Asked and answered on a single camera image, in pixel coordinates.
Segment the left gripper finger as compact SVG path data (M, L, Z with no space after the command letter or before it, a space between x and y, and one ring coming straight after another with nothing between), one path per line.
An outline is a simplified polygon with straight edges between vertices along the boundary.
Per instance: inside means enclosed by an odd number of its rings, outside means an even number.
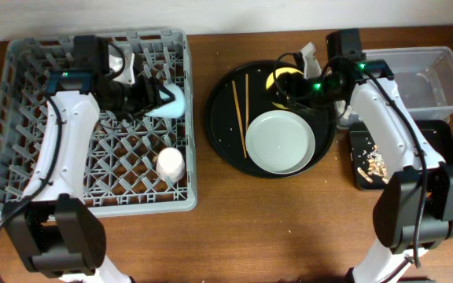
M153 101L174 101L175 95L158 79L149 77L145 79L145 88Z
M159 105L150 105L133 112L133 117L150 116L157 118L175 118L174 101L160 101Z

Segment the blue plastic cup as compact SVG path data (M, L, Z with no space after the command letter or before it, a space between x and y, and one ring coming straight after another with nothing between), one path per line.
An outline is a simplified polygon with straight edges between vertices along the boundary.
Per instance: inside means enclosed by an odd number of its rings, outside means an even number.
M160 86L159 95L164 104L147 112L146 116L177 119L184 115L186 99L179 86L174 83L165 83Z

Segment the yellow bowl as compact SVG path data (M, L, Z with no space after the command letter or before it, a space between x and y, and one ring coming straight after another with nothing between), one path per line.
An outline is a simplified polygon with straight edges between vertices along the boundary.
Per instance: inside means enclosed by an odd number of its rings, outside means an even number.
M280 109L295 108L295 99L303 94L304 73L296 68L277 68L266 80L265 89L271 103Z

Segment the pink plastic cup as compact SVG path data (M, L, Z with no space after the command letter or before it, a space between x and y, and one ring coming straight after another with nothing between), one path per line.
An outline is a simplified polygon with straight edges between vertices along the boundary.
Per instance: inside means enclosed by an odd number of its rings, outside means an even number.
M173 147L162 149L157 156L156 171L161 179L178 182L186 173L181 152Z

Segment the food scraps pile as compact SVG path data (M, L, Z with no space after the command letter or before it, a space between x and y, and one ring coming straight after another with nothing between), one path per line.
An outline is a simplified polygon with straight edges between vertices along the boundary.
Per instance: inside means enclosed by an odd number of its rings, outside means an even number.
M359 165L356 172L368 185L375 182L389 183L388 171L377 145L371 145L370 150L365 149L357 156Z

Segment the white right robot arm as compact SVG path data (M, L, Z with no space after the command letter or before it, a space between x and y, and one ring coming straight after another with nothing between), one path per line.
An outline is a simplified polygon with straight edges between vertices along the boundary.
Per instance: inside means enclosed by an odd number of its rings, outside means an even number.
M357 113L387 167L388 183L374 206L376 239L347 282L398 282L420 258L453 238L453 163L426 140L400 96L383 59L363 51L359 30L326 36L328 61L320 67L308 43L293 53L297 75L270 75L277 101L291 110L313 111L344 101Z

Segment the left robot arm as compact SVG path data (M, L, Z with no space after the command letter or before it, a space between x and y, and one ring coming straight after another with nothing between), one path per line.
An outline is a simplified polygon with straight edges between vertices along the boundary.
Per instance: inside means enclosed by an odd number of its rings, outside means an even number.
M100 114L118 119L179 118L186 96L174 83L136 75L134 60L95 35L73 39L73 62L51 73L43 90L46 131L18 202L5 204L0 230L26 270L66 282L128 282L106 254L105 228L88 209L83 182Z

